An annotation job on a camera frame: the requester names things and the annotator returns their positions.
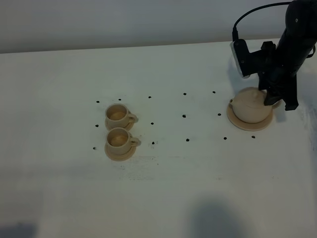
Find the black cable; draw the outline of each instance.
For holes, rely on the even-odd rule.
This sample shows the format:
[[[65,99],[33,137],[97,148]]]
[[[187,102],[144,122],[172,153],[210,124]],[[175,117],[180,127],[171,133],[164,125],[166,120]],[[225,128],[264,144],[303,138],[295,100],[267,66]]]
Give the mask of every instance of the black cable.
[[[277,2],[277,3],[272,3],[272,4],[268,4],[268,5],[264,5],[264,6],[259,6],[257,8],[254,8],[250,11],[248,11],[247,13],[243,14],[237,21],[236,23],[233,25],[233,29],[232,29],[232,41],[236,41],[239,39],[239,35],[238,35],[238,31],[237,31],[237,25],[238,23],[247,15],[249,15],[250,13],[263,9],[263,8],[267,8],[267,7],[271,7],[271,6],[281,6],[281,5],[288,5],[290,4],[290,1],[286,1],[286,2]]]

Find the cup rim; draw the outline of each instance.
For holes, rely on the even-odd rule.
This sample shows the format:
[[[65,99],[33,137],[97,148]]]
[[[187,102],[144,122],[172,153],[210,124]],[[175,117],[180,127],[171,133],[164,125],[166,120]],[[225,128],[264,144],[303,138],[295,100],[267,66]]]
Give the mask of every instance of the cup rim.
[[[113,107],[113,106],[123,106],[123,107],[125,108],[126,113],[125,113],[125,115],[124,115],[124,117],[123,117],[123,118],[121,118],[121,119],[119,119],[119,120],[112,120],[112,119],[110,119],[110,118],[108,117],[108,115],[107,115],[107,111],[109,110],[109,108],[111,108],[111,107]],[[114,104],[111,104],[109,107],[107,107],[107,109],[106,109],[106,113],[105,113],[105,115],[106,115],[106,119],[107,119],[107,120],[109,120],[109,121],[121,121],[121,120],[124,120],[124,119],[128,116],[128,114],[129,114],[129,110],[128,110],[128,108],[127,108],[124,104],[121,104],[121,103],[114,103]]]
[[[127,139],[127,141],[126,141],[123,145],[113,146],[113,145],[110,144],[110,142],[108,141],[108,136],[109,136],[110,132],[112,132],[113,130],[123,130],[125,133],[127,133],[128,139]],[[129,133],[126,129],[124,129],[124,128],[122,128],[122,127],[115,127],[115,128],[112,128],[110,131],[108,131],[107,136],[106,136],[106,143],[107,143],[108,146],[110,146],[110,147],[113,147],[113,148],[121,148],[121,147],[125,146],[125,145],[130,141],[130,139],[131,139],[130,133]]]

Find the white wall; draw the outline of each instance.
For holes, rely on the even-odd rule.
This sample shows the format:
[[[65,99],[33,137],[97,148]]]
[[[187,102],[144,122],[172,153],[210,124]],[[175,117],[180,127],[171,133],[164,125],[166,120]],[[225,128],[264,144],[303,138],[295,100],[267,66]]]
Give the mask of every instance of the white wall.
[[[246,11],[278,0],[1,0],[0,53],[230,40]],[[279,37],[286,6],[238,26],[247,39]]]

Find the beige saucer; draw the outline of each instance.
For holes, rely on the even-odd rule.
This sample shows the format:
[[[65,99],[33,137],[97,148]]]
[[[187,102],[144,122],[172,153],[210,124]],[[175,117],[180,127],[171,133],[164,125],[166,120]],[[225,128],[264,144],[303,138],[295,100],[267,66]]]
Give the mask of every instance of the beige saucer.
[[[134,125],[134,122],[130,122],[124,129],[130,130]],[[111,130],[112,128],[108,126],[107,120],[105,120],[105,126],[108,130]]]
[[[105,145],[105,153],[108,156],[109,159],[114,160],[114,161],[125,161],[134,154],[135,150],[137,149],[136,146],[132,146],[131,149],[125,153],[124,155],[114,155],[109,151],[108,145]]]
[[[229,104],[227,107],[227,116],[229,120],[232,122],[232,124],[234,124],[236,127],[248,131],[257,131],[263,130],[271,123],[273,119],[273,110],[263,121],[260,121],[258,123],[246,123],[236,117],[236,115],[233,112],[232,105]]]

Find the cup handle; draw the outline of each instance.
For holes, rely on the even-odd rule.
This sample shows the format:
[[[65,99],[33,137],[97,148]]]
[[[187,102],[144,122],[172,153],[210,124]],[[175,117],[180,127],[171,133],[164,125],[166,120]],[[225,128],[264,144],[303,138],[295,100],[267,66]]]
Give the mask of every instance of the cup handle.
[[[131,141],[131,146],[139,146],[139,145],[141,145],[141,141],[138,138],[131,137],[130,141]]]
[[[279,106],[281,106],[282,104],[282,100],[279,100],[277,103],[275,103],[272,108],[275,109],[275,108],[278,108]]]
[[[137,116],[131,113],[129,113],[128,117],[129,117],[129,122],[132,122],[132,123],[135,123],[138,120]]]

